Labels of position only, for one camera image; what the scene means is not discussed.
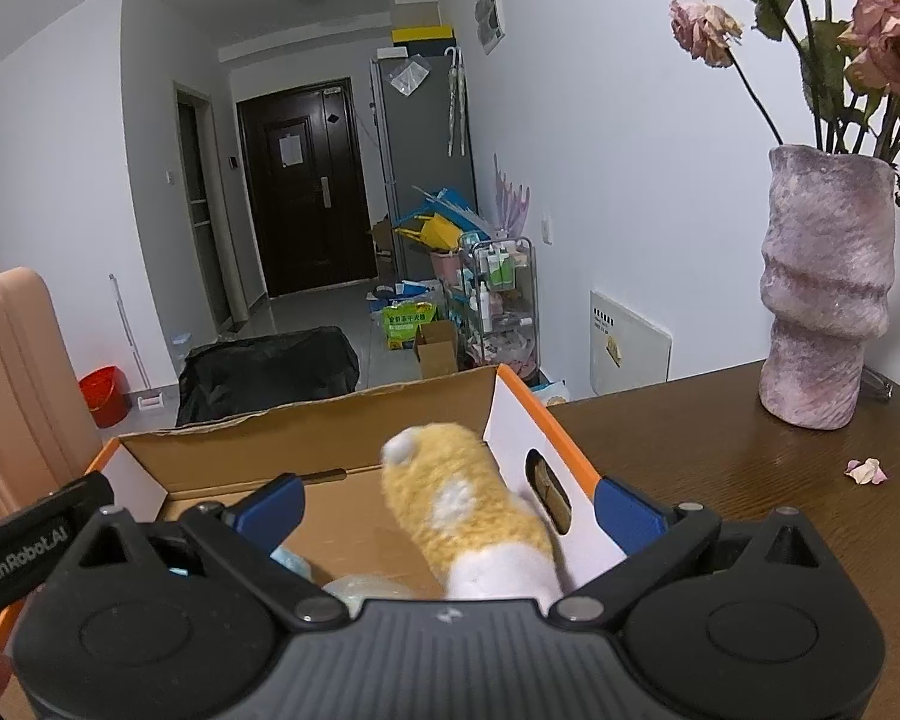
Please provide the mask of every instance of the suitcase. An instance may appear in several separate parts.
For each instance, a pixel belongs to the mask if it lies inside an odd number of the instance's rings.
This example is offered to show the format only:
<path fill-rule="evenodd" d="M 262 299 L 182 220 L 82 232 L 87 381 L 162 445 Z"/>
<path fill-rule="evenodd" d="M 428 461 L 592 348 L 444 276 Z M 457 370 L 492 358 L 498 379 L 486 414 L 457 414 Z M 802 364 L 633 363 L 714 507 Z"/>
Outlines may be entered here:
<path fill-rule="evenodd" d="M 83 474 L 100 449 L 46 285 L 28 269 L 0 274 L 0 519 Z"/>

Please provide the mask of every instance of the black cloth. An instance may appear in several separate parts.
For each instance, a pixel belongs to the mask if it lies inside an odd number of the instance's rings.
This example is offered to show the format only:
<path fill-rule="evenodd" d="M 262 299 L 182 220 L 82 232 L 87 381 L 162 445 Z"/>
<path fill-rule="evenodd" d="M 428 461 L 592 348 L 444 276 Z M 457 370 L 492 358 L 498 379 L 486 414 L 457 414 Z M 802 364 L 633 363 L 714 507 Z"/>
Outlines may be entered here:
<path fill-rule="evenodd" d="M 176 426 L 346 395 L 359 378 L 360 361 L 338 327 L 215 343 L 187 356 Z"/>

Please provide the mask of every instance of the wooden table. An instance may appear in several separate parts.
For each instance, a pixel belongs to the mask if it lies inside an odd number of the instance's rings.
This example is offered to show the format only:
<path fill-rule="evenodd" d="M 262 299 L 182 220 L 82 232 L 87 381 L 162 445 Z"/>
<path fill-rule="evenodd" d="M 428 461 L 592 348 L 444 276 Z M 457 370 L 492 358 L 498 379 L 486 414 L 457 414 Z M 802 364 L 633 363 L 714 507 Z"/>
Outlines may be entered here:
<path fill-rule="evenodd" d="M 694 500 L 725 519 L 776 506 L 807 514 L 883 628 L 887 660 L 865 717 L 900 720 L 900 386 L 862 400 L 853 421 L 822 433 L 790 427 L 757 399 L 760 365 L 552 408 L 602 473 L 661 502 Z M 855 485 L 847 462 L 874 457 L 890 480 Z"/>

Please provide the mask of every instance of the vase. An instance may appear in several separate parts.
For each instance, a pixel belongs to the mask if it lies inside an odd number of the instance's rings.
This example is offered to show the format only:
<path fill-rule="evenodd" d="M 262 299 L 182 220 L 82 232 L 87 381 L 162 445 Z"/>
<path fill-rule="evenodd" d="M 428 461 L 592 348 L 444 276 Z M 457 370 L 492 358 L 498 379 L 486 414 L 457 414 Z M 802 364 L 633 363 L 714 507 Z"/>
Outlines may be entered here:
<path fill-rule="evenodd" d="M 864 344 L 887 332 L 893 285 L 893 168 L 810 146 L 770 152 L 770 227 L 760 298 L 775 315 L 760 401 L 785 422 L 850 422 Z"/>

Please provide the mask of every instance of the metal rolling cart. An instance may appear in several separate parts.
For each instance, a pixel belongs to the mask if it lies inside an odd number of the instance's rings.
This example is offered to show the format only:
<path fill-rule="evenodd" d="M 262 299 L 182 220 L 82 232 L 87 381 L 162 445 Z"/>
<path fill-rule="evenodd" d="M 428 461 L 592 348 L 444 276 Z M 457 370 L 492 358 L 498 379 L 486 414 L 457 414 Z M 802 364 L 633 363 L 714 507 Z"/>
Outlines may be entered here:
<path fill-rule="evenodd" d="M 474 365 L 510 365 L 533 384 L 539 370 L 536 260 L 528 238 L 461 238 L 457 283 L 444 289 Z"/>

